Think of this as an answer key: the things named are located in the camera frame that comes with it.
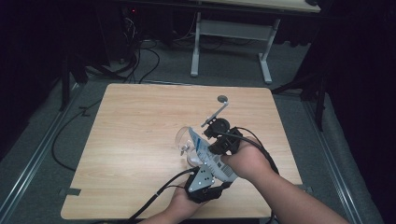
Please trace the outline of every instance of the gray floor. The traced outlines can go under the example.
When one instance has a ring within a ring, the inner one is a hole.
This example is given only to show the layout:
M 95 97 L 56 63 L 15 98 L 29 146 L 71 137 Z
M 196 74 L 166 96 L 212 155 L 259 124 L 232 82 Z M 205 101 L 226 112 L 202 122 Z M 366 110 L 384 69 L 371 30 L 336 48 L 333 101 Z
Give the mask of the gray floor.
M 244 52 L 232 53 L 229 51 L 230 47 L 232 46 L 223 45 L 216 50 L 203 49 L 200 75 L 190 77 L 191 46 L 175 45 L 168 48 L 158 44 L 153 50 L 160 55 L 159 66 L 145 79 L 145 82 L 274 89 L 293 79 L 309 48 L 291 48 L 287 43 L 274 45 L 268 58 L 274 82 L 272 85 L 265 85 L 257 55 Z M 141 59 L 135 72 L 137 80 L 157 62 L 156 56 L 148 50 L 141 51 Z M 117 81 L 105 77 L 90 76 L 88 84 L 79 88 L 81 93 L 75 97 L 76 101 L 65 115 L 64 123 L 81 111 L 80 106 L 88 106 L 100 100 L 106 86 L 111 82 Z M 54 88 L 49 99 L 30 118 L 29 126 L 14 148 L 1 161 L 0 202 L 7 199 L 23 169 L 45 137 L 51 123 L 58 116 L 61 92 L 60 85 Z M 350 190 L 349 195 L 358 209 L 361 220 L 356 223 L 382 223 L 382 219 L 364 186 L 359 170 L 349 153 L 329 98 L 326 99 L 323 118 L 324 132 L 320 133 L 312 123 L 311 103 L 301 102 L 297 92 L 290 91 L 274 97 L 304 185 L 312 189 L 311 193 L 315 197 L 340 215 L 349 218 L 347 207 L 343 203 L 344 200 L 340 199 L 342 194 L 333 178 L 332 167 L 326 160 L 323 148 L 327 147 L 332 153 L 338 165 L 337 168 Z M 77 167 L 97 109 L 98 105 L 89 109 L 90 116 L 79 116 L 73 119 L 59 135 L 55 144 L 56 155 L 67 165 Z M 33 174 L 33 179 L 26 191 L 15 203 L 17 206 L 12 215 L 7 218 L 8 223 L 90 223 L 90 221 L 84 220 L 63 220 L 60 217 L 64 202 L 64 196 L 60 194 L 60 190 L 69 187 L 73 173 L 65 170 L 53 160 L 48 147 L 46 152 L 44 160 L 36 173 Z

